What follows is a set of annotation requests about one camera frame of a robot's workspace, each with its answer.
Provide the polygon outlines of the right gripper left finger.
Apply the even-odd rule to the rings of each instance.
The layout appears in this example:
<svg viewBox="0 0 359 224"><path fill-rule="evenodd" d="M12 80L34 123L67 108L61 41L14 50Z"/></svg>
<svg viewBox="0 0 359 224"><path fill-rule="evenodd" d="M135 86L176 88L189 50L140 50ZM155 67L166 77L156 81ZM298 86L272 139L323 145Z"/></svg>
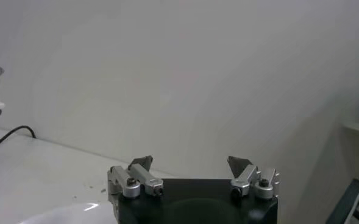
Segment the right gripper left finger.
<svg viewBox="0 0 359 224"><path fill-rule="evenodd" d="M137 198L144 192L153 197L163 195L163 180L153 176L149 170L153 162L151 155L135 158L125 169L112 166L107 172L108 196L122 195L125 198Z"/></svg>

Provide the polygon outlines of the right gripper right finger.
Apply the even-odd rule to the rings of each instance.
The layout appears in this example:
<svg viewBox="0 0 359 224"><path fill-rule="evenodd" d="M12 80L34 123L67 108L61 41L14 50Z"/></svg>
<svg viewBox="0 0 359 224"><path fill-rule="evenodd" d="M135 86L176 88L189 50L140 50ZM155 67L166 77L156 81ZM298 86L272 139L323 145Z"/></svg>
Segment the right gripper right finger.
<svg viewBox="0 0 359 224"><path fill-rule="evenodd" d="M230 181L231 197L241 200L253 190L262 200L279 197L280 174L276 169L260 170L248 159L229 156L227 159L233 179Z"/></svg>

